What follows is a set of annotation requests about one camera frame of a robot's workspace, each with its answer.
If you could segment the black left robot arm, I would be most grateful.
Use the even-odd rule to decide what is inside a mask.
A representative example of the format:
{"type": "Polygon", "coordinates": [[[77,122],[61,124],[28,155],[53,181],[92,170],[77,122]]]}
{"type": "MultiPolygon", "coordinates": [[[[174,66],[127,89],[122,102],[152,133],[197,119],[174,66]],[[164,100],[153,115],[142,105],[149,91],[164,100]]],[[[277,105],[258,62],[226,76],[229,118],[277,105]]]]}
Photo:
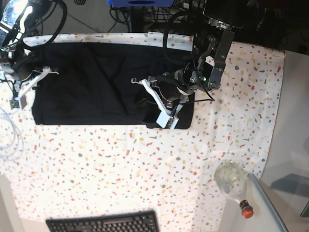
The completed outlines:
{"type": "Polygon", "coordinates": [[[183,68],[131,80],[133,84],[142,85],[154,99],[160,111],[157,125],[174,129],[179,121],[177,114],[185,105],[196,102],[189,97],[197,90],[205,92],[208,101],[214,101],[210,92],[221,85],[235,33],[259,31],[262,11],[257,0],[208,0],[203,11],[180,11],[169,19],[163,33],[163,53],[169,62],[183,68]],[[167,45],[170,27],[179,17],[194,23],[194,35],[191,55],[175,59],[169,56],[167,45]]]}

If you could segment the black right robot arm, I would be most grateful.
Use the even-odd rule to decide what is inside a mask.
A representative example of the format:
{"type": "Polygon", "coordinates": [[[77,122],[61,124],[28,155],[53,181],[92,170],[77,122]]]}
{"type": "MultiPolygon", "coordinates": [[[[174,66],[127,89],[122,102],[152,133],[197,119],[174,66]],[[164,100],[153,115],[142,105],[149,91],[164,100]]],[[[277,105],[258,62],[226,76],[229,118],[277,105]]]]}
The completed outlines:
{"type": "Polygon", "coordinates": [[[26,93],[54,73],[48,66],[38,65],[39,52],[48,47],[62,30],[68,10],[62,0],[10,0],[0,19],[0,80],[7,83],[12,96],[12,109],[24,109],[26,93]],[[27,45],[26,36],[35,28],[51,6],[62,9],[62,18],[54,34],[42,44],[27,45]]]}

